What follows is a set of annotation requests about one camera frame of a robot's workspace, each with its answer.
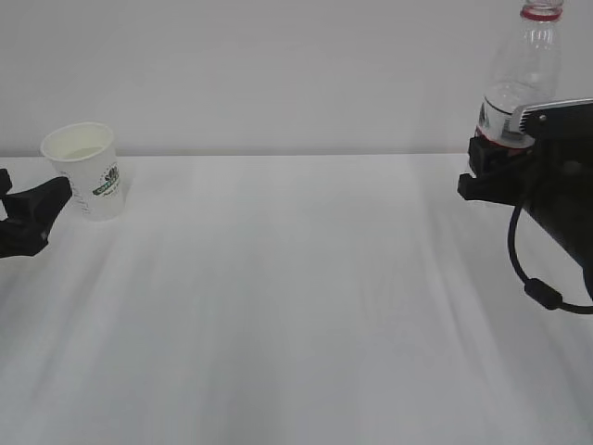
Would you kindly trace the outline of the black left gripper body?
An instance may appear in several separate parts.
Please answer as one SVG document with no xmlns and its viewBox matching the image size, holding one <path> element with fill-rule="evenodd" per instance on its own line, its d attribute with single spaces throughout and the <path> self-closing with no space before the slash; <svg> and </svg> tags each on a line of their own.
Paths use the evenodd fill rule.
<svg viewBox="0 0 593 445">
<path fill-rule="evenodd" d="M 33 257 L 48 245 L 48 230 L 35 223 L 1 221 L 1 258 Z"/>
</svg>

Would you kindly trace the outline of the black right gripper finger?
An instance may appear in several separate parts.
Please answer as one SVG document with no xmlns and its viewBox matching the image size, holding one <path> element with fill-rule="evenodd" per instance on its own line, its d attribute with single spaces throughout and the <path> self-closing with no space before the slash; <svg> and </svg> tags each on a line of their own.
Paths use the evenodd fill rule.
<svg viewBox="0 0 593 445">
<path fill-rule="evenodd" d="M 469 141 L 469 169 L 472 175 L 484 175 L 524 158 L 530 149 L 515 149 L 492 143 L 482 135 Z"/>
</svg>

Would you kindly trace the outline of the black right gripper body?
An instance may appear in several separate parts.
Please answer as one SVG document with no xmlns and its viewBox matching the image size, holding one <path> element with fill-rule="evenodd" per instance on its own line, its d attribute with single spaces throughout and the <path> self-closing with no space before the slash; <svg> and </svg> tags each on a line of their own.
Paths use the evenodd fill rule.
<svg viewBox="0 0 593 445">
<path fill-rule="evenodd" d="M 556 204 L 556 178 L 553 166 L 556 143 L 537 141 L 530 153 L 499 170 L 484 175 L 463 173 L 457 191 L 467 201 L 482 201 L 514 206 L 523 197 L 528 207 L 552 207 Z"/>
</svg>

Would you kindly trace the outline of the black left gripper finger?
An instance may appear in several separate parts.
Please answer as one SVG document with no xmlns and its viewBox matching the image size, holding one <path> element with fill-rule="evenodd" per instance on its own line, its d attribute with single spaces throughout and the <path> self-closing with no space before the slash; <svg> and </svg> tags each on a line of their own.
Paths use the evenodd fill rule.
<svg viewBox="0 0 593 445">
<path fill-rule="evenodd" d="M 72 197 L 69 180 L 59 176 L 32 189 L 7 194 L 4 197 L 6 218 L 37 223 L 50 231 Z"/>
<path fill-rule="evenodd" d="M 11 188 L 12 182 L 7 169 L 0 169 L 0 198 L 3 199 Z"/>
</svg>

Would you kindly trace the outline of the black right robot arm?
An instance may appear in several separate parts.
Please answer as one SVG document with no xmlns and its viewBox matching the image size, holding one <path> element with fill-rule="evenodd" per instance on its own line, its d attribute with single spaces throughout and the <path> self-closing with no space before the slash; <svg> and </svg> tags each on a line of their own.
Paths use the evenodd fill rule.
<svg viewBox="0 0 593 445">
<path fill-rule="evenodd" d="M 467 201 L 512 208 L 507 229 L 511 267 L 524 293 L 549 311 L 590 315 L 591 305 L 571 304 L 541 279 L 526 273 L 519 261 L 516 236 L 527 213 L 580 266 L 587 293 L 592 292 L 592 163 L 557 146 L 536 145 L 518 155 L 483 136 L 470 139 L 471 171 L 458 180 Z"/>
</svg>

